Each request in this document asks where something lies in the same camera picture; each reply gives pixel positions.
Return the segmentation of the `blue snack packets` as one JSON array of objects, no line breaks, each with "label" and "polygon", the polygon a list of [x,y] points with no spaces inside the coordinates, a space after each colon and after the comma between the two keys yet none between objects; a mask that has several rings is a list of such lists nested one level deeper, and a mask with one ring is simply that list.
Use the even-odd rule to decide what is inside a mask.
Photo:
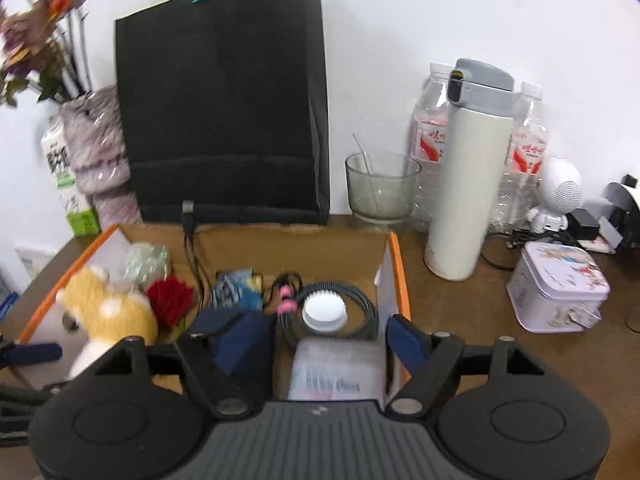
[{"label": "blue snack packets", "polygon": [[262,274],[252,269],[219,271],[208,306],[214,310],[241,308],[261,311],[264,307],[263,290]]}]

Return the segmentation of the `clear glass cup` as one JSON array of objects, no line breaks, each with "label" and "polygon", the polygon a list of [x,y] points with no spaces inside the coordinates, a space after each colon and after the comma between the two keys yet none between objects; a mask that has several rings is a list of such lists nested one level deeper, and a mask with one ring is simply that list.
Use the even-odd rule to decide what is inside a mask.
[{"label": "clear glass cup", "polygon": [[405,223],[413,212],[421,163],[395,152],[366,150],[354,140],[358,151],[344,161],[352,214],[376,226]]}]

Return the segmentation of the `red cardboard box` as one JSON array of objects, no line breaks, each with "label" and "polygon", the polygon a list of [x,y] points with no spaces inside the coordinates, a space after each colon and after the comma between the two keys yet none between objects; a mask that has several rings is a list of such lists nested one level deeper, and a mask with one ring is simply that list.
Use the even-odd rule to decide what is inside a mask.
[{"label": "red cardboard box", "polygon": [[[374,300],[381,318],[411,314],[395,233],[301,224],[201,226],[195,241],[209,273],[251,268],[264,278],[294,271],[306,282],[349,282]],[[134,242],[165,246],[180,280],[190,281],[180,226],[124,224],[111,226],[98,236],[70,240],[34,279],[2,324],[4,332],[18,341],[54,341],[63,349],[62,360],[56,363],[17,367],[13,373],[22,384],[40,389],[66,377],[86,337],[63,327],[62,310],[54,303],[56,293],[87,264],[98,264],[111,278],[117,278]]]}]

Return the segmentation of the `black paper bag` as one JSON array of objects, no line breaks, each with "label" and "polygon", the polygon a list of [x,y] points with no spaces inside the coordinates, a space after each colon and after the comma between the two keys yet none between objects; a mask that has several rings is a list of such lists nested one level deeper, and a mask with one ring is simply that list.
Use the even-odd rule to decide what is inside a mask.
[{"label": "black paper bag", "polygon": [[147,222],[326,222],[321,0],[169,0],[115,24],[130,185]]}]

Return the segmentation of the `yellow white plush alpaca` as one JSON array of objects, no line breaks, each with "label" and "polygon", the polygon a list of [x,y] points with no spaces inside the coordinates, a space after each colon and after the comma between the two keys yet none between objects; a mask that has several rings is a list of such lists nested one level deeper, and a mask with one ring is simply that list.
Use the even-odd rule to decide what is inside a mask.
[{"label": "yellow white plush alpaca", "polygon": [[100,266],[84,266],[56,293],[60,304],[87,335],[67,378],[80,375],[100,356],[127,337],[156,343],[158,324],[149,299],[137,289],[120,289]]}]

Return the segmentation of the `white wall socket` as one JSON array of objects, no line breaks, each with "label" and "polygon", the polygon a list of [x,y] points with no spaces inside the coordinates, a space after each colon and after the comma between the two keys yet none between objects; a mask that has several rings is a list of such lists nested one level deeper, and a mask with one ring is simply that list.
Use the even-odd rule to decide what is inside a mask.
[{"label": "white wall socket", "polygon": [[31,280],[34,280],[56,256],[54,249],[35,246],[17,245],[15,252]]}]

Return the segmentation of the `dried pink flower bouquet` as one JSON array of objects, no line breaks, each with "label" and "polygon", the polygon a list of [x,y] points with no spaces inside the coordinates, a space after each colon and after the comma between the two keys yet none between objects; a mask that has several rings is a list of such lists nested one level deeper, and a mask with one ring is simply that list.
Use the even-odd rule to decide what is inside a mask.
[{"label": "dried pink flower bouquet", "polygon": [[56,104],[91,93],[88,0],[26,1],[23,12],[1,10],[1,103],[17,107],[25,90]]}]

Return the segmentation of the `white paper stack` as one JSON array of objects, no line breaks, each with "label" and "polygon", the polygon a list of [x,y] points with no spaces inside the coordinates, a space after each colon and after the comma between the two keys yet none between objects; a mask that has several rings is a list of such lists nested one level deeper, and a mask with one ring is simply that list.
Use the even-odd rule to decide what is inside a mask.
[{"label": "white paper stack", "polygon": [[617,255],[638,259],[639,180],[626,174],[620,182],[608,184],[603,195],[612,209],[607,216],[599,218],[600,235]]}]

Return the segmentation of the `navy blue zip pouch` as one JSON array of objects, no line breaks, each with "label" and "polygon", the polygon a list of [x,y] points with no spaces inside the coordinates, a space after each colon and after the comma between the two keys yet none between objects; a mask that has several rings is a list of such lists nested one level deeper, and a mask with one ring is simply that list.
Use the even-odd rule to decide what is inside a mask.
[{"label": "navy blue zip pouch", "polygon": [[209,336],[212,361],[226,376],[271,378],[273,316],[241,308],[207,309],[194,318],[189,333]]}]

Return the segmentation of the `iridescent wrapped ball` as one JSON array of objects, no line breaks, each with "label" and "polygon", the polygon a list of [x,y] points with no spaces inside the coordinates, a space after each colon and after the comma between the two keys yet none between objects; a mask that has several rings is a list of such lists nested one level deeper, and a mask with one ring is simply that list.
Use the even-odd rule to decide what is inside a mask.
[{"label": "iridescent wrapped ball", "polygon": [[122,266],[122,278],[149,288],[171,274],[172,264],[164,245],[134,243],[130,246]]}]

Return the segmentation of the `clear water bottle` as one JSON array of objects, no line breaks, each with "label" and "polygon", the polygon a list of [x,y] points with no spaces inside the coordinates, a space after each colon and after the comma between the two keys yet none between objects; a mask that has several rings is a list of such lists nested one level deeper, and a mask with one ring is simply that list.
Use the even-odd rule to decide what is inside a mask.
[{"label": "clear water bottle", "polygon": [[451,71],[451,66],[430,64],[430,73],[410,122],[410,155],[422,167],[416,182],[410,223],[420,232],[428,230],[435,210],[439,171],[446,148],[449,108],[447,88]]},{"label": "clear water bottle", "polygon": [[526,223],[526,214],[534,206],[539,171],[549,143],[543,94],[538,84],[521,84],[513,105],[514,127],[491,213],[490,232],[509,233],[521,228]]}]

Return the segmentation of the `white round cap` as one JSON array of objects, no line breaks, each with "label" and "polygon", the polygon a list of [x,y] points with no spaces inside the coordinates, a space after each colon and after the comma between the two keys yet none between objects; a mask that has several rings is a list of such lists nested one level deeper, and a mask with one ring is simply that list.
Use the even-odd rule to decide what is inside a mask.
[{"label": "white round cap", "polygon": [[305,325],[317,333],[336,333],[348,320],[346,302],[330,290],[313,292],[303,303],[302,318]]}]

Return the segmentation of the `left clear water bottle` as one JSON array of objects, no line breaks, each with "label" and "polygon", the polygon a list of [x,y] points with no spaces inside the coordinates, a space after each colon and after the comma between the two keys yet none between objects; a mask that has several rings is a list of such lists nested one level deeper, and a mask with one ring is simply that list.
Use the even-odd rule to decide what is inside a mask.
[{"label": "left clear water bottle", "polygon": [[422,167],[416,182],[410,223],[420,232],[428,230],[435,210],[439,171],[446,148],[449,108],[447,88],[451,71],[451,66],[430,64],[430,73],[410,122],[410,155]]}]

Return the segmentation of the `white thermos flask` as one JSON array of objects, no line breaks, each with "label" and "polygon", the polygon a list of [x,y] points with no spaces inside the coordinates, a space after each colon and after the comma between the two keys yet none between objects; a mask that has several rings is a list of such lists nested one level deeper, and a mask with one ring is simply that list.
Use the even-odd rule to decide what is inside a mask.
[{"label": "white thermos flask", "polygon": [[448,127],[435,210],[424,250],[427,269],[469,278],[480,258],[513,131],[514,79],[460,58],[448,79]]}]

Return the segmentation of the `green white milk carton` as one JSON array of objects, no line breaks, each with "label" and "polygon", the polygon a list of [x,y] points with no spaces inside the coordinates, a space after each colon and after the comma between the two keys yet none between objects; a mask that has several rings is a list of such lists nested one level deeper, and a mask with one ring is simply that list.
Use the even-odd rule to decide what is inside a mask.
[{"label": "green white milk carton", "polygon": [[101,227],[96,210],[90,198],[78,188],[75,171],[70,166],[70,152],[61,118],[52,116],[49,119],[40,146],[66,220],[74,235],[99,234]]}]

